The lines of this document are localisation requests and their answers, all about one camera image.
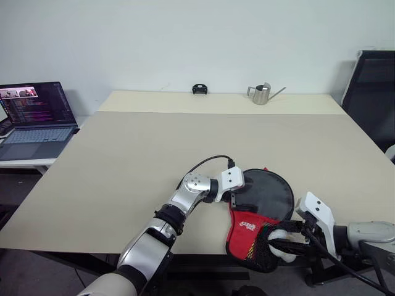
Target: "chair backrest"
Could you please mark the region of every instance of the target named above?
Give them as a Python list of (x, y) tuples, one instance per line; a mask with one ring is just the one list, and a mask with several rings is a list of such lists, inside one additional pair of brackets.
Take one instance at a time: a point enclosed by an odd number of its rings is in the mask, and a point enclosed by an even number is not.
[(343, 109), (385, 152), (395, 144), (395, 51), (361, 51)]

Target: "laptop keyboard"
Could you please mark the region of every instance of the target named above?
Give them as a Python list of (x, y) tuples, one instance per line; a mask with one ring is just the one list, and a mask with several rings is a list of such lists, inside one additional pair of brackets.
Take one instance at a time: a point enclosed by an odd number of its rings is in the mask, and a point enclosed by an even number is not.
[(72, 128), (54, 129), (30, 129), (26, 131), (14, 131), (5, 141), (5, 144), (17, 143), (40, 143), (64, 141), (72, 131)]

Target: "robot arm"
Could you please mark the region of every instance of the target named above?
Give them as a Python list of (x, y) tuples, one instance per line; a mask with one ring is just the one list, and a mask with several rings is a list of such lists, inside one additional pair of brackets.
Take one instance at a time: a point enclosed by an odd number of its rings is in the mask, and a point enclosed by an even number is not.
[(97, 278), (78, 296), (139, 295), (153, 275), (169, 263), (170, 249), (195, 206), (202, 201), (219, 202), (224, 192), (243, 186), (243, 172), (237, 166), (216, 179), (188, 173), (168, 202), (125, 247), (117, 270)]
[[(394, 224), (371, 221), (350, 223), (348, 227), (335, 226), (335, 219), (330, 208), (311, 192), (308, 192), (305, 197), (298, 201), (296, 212), (305, 219), (305, 222), (303, 224), (300, 221), (291, 222), (294, 226), (291, 232), (302, 233), (310, 240), (310, 244), (284, 243), (283, 240), (279, 241), (278, 239), (270, 240), (269, 244), (276, 251), (280, 249), (284, 253), (293, 253), (293, 250), (295, 250), (293, 254), (309, 256), (312, 251), (310, 248), (314, 248), (321, 253), (321, 256), (326, 257), (337, 267), (360, 281), (386, 295), (395, 295), (388, 290), (380, 271), (380, 268), (383, 268), (395, 275)], [(358, 258), (361, 261), (370, 260), (375, 267), (380, 284), (361, 276), (347, 264), (344, 264), (341, 255), (344, 255), (345, 258)]]

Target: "white desk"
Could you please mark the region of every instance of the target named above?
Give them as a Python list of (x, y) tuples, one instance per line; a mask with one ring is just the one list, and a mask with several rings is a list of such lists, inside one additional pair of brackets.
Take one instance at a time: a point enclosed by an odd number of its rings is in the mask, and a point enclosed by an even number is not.
[[(78, 127), (81, 128), (88, 116), (76, 117), (75, 121)], [(56, 158), (45, 158), (45, 159), (27, 159), (27, 160), (5, 160), (0, 161), (0, 168), (25, 168), (25, 167), (35, 167), (41, 174), (46, 172), (46, 168), (51, 166), (55, 162)]]
[[(120, 253), (183, 174), (215, 154), (268, 167), (295, 198), (312, 191), (338, 224), (395, 220), (395, 166), (330, 96), (279, 95), (257, 106), (234, 94), (117, 91), (5, 225), (0, 247)], [(216, 160), (199, 172), (225, 167)], [(173, 251), (223, 254), (229, 225), (226, 204), (200, 204)]]

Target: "black cable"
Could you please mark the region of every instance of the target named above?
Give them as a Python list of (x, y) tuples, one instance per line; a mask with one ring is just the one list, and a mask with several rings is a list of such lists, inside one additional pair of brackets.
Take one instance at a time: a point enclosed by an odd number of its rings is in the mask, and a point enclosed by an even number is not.
[[(203, 163), (208, 162), (209, 160), (215, 159), (215, 158), (227, 158), (228, 159), (228, 168), (233, 168), (235, 166), (235, 162), (233, 161), (232, 158), (230, 158), (227, 155), (215, 155), (215, 156), (211, 156), (209, 158), (206, 158), (205, 160), (202, 160), (201, 162), (199, 162), (197, 165), (195, 165), (192, 169), (190, 169), (186, 174), (194, 171), (195, 169), (197, 169), (199, 166), (201, 166)], [(177, 185), (177, 188), (180, 188), (181, 186), (181, 182), (183, 181), (183, 179), (180, 180), (180, 182)]]
[(380, 283), (380, 285), (381, 285), (382, 287), (384, 287), (385, 289), (388, 290), (388, 286), (387, 286), (387, 284), (385, 283), (385, 280), (384, 280), (384, 277), (383, 277), (383, 273), (381, 272), (381, 269), (380, 269), (380, 267), (378, 266), (377, 259), (374, 258), (374, 257), (371, 257), (370, 259), (371, 259), (371, 261), (372, 261), (372, 263), (373, 263), (373, 267), (374, 267), (374, 269), (375, 269), (375, 271), (376, 271), (376, 275), (377, 275), (378, 282)]
[(351, 274), (358, 280), (368, 284), (369, 286), (379, 290), (380, 292), (388, 295), (388, 296), (395, 296), (395, 293), (392, 293), (385, 287), (380, 286), (379, 284), (373, 282), (371, 279), (368, 279), (367, 277), (361, 276), (359, 273), (354, 271), (352, 268), (348, 267), (344, 263), (340, 262), (337, 260), (334, 256), (332, 256), (328, 250), (319, 242), (319, 240), (312, 234), (311, 230), (306, 229), (306, 234), (309, 237), (309, 239), (314, 243), (314, 246), (318, 248), (322, 253), (324, 253), (332, 263), (335, 265), (339, 266), (341, 269), (345, 270), (347, 273)]
[(82, 286), (83, 286), (84, 288), (86, 288), (86, 285), (85, 285), (84, 281), (82, 280), (82, 278), (81, 278), (81, 276), (80, 276), (80, 274), (78, 273), (78, 271), (77, 271), (76, 268), (74, 268), (74, 271), (75, 271), (75, 274), (76, 274), (76, 275), (78, 276), (78, 278), (80, 279), (80, 282), (81, 282)]

